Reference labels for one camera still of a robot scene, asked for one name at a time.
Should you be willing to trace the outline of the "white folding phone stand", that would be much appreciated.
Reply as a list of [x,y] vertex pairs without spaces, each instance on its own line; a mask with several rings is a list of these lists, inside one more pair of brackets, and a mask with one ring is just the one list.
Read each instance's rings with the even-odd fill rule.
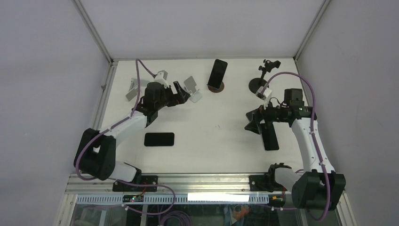
[[186,92],[190,94],[190,100],[193,103],[198,102],[202,99],[203,95],[200,93],[200,90],[197,88],[197,83],[193,76],[188,77],[184,81],[184,89]]

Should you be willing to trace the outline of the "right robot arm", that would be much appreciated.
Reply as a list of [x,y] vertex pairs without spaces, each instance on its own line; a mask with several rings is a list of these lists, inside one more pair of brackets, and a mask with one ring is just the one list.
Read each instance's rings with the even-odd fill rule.
[[301,175],[284,163],[270,165],[262,178],[250,177],[251,190],[274,192],[286,189],[298,209],[335,210],[346,179],[336,172],[327,158],[319,137],[316,114],[311,106],[305,105],[303,91],[286,89],[283,106],[261,105],[246,113],[246,118],[245,130],[261,135],[266,151],[279,150],[274,124],[287,123],[295,135],[303,161]]

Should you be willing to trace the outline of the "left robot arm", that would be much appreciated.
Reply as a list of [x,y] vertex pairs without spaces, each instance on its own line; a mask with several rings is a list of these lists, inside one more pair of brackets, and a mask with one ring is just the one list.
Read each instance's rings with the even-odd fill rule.
[[150,82],[144,95],[136,100],[131,112],[111,126],[102,129],[86,129],[81,137],[73,165],[82,180],[123,181],[129,191],[141,187],[142,179],[137,175],[139,169],[116,159],[117,147],[134,133],[147,128],[158,117],[164,107],[184,104],[191,94],[175,81],[173,86],[160,82]]

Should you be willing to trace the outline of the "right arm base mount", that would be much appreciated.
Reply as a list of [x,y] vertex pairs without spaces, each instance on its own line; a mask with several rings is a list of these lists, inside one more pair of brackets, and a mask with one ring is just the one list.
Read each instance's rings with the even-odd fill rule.
[[250,175],[250,191],[282,192],[283,189],[291,191],[293,185],[300,178],[299,175],[289,172],[276,172],[275,174]]

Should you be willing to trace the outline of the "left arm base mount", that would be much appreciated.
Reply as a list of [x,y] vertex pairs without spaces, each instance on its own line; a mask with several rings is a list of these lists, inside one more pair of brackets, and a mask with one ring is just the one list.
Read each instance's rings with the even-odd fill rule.
[[[157,185],[158,179],[159,179],[159,177],[156,175],[147,175],[147,176],[141,176],[140,179],[137,179],[130,183],[140,184],[140,185]],[[115,182],[112,186],[113,192],[142,192],[144,190],[146,192],[156,192],[158,190],[158,188],[156,186],[150,186],[150,187],[130,186],[125,183],[118,182],[118,181]]]

